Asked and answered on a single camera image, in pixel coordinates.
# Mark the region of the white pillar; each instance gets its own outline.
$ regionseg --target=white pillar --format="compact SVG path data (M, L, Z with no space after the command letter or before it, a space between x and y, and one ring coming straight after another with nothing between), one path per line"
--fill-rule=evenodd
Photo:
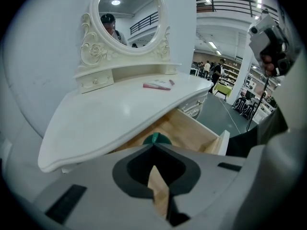
M236 79L236 83L231 91L229 98L227 99L227 103L232 105L238 96L240 95L240 91L242 85L244 84L245 77L248 75L248 69L251 63L251 58L253 56L253 51L251 50L250 46L250 36L247 34L246 42L245 42L245 51L243 55L243 60L240 68L240 72L238 78Z

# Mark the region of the hand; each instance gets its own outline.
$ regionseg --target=hand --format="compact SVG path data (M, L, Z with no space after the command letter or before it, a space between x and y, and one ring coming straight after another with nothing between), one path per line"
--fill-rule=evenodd
M272 72L274 70L274 65L272 64L272 57L268 55L263 55L261 56L262 62L263 62L263 67L265 69L265 73L267 76L271 77Z

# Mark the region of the green tablecloth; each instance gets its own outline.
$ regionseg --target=green tablecloth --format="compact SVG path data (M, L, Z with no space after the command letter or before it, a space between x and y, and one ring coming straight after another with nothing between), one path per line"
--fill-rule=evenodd
M214 90L218 90L219 92L222 92L229 97L232 91L232 88L218 83L215 85Z

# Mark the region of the person in white shirt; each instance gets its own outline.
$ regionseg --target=person in white shirt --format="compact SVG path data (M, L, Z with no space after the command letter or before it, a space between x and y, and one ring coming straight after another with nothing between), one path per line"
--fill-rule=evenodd
M204 77L207 78L208 75L209 75L209 72L210 72L210 64L209 64L209 61L207 60L207 63L205 64L204 66Z
M107 13L100 18L102 25L105 27L107 32L118 42L127 46L127 41L124 34L115 30L115 17L114 15Z

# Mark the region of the metal railing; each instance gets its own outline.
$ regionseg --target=metal railing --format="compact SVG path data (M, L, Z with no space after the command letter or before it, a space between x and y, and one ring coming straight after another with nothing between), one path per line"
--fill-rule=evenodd
M251 17L260 16L263 10L267 10L269 15L278 21L277 10L261 4L261 9L257 8L258 3L253 0L196 0L197 13L201 12L217 12L217 11L233 11L248 14Z
M140 20L139 22L135 23L132 27L130 27L130 35L134 34L135 32L141 30L144 27L147 27L159 20L158 12L152 13L148 15L144 19Z

